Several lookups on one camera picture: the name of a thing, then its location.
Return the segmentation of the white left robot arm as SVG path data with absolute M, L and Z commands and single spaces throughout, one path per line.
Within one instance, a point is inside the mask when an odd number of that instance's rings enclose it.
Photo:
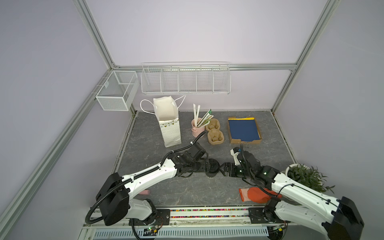
M 159 214 L 153 202 L 135 197 L 164 180 L 205 172 L 208 160 L 207 151 L 195 143 L 169 152 L 159 164 L 143 171 L 123 176 L 119 173 L 109 175 L 96 195 L 85 223 L 92 225 L 103 221 L 106 226 L 111 226 L 124 218 L 139 220 L 145 225 L 154 223 Z

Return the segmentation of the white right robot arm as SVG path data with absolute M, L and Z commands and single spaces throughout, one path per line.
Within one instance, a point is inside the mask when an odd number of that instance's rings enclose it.
M 353 200 L 313 190 L 271 166 L 263 166 L 243 147 L 231 151 L 225 164 L 230 177 L 240 178 L 270 197 L 264 208 L 267 221 L 293 222 L 324 234 L 329 240 L 359 240 L 365 223 Z

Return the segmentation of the black coffee cup lid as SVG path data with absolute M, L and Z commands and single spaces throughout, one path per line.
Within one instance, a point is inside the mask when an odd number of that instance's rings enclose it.
M 207 174 L 216 175 L 219 171 L 220 171 L 219 162 L 215 159 L 209 159 Z

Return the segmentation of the black paper coffee cup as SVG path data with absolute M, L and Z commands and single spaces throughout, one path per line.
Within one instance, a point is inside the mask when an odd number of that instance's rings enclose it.
M 208 159 L 206 161 L 206 176 L 209 178 L 213 178 L 217 175 L 217 173 L 220 171 L 220 165 L 219 162 L 215 159 Z

